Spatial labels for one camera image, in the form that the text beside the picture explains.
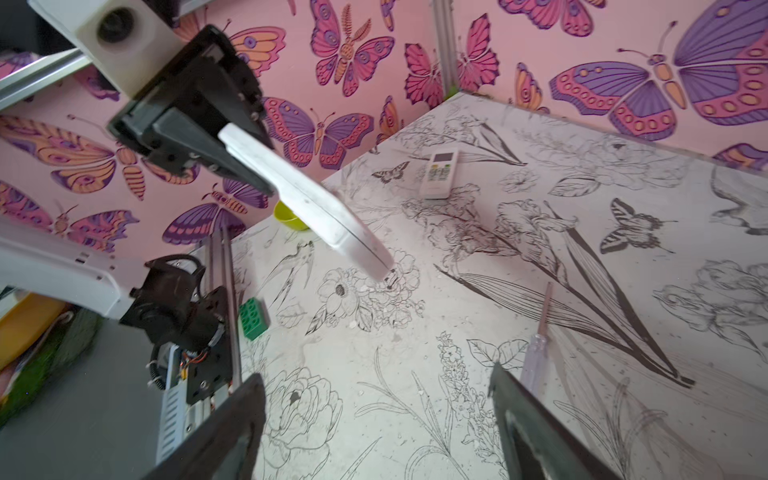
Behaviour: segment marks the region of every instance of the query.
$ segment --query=bird drawing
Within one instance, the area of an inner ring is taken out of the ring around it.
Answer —
[[[296,253],[293,255],[284,256],[283,259],[272,269],[270,274],[266,277],[266,280],[264,280],[264,283],[262,283],[259,290],[264,288],[265,285],[267,285],[273,278],[280,275],[282,272],[286,270],[289,271],[288,278],[286,278],[286,281],[283,283],[283,287],[280,289],[280,292],[277,294],[270,305],[273,305],[277,300],[280,301],[278,306],[283,305],[283,302],[288,297],[290,289],[293,286],[293,281],[296,278],[296,274],[304,265],[306,265],[306,280],[304,280],[304,287],[306,288],[307,283],[310,281],[310,274],[312,273],[312,261],[314,259],[314,255],[315,246],[312,244],[312,241],[306,243],[298,243],[296,245]]]
[[[746,228],[749,235],[768,235],[768,189],[761,177],[724,167],[712,170],[712,192],[737,207],[718,210],[710,222]]]

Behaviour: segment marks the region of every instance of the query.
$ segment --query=black and white butterfly drawing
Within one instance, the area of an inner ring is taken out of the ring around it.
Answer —
[[[659,230],[666,222],[651,215],[636,214],[634,208],[618,198],[611,201],[611,212],[619,223],[619,227],[600,242],[600,253],[617,252],[624,250],[628,245],[637,248],[661,248],[674,253],[662,247],[659,239],[652,233],[654,230]]]
[[[410,162],[402,162],[400,165],[391,170],[373,172],[371,176],[380,178],[383,184],[388,184],[392,180],[398,180],[402,178],[402,173],[406,170],[406,167],[408,167],[409,163]]]

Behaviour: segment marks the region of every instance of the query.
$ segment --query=white table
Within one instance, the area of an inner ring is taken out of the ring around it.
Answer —
[[[427,203],[440,147],[462,162]],[[506,478],[490,366],[519,376],[548,281],[540,399],[605,463],[768,472],[768,179],[459,95],[326,186],[397,264],[374,283],[273,218],[234,243],[272,323],[240,344],[268,384],[255,478]]]

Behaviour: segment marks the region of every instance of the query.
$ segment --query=butterfly wallpaper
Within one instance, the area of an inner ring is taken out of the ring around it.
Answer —
[[[305,174],[323,180],[442,102],[428,0],[287,3],[216,0],[176,33],[188,41],[210,23],[229,36],[262,85],[277,153]],[[423,50],[416,64],[406,45]],[[34,58],[0,56],[0,77]],[[414,74],[438,79],[419,101],[404,88]],[[0,112],[0,215],[149,259],[272,214],[276,197],[200,167],[171,175],[116,142],[104,126],[127,100],[88,67]]]
[[[766,170],[768,0],[453,5],[465,90]]]

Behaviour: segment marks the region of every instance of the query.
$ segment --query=yellow-green bowl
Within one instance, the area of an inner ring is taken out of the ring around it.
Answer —
[[[278,201],[273,213],[277,221],[294,230],[307,230],[309,227],[286,205]]]

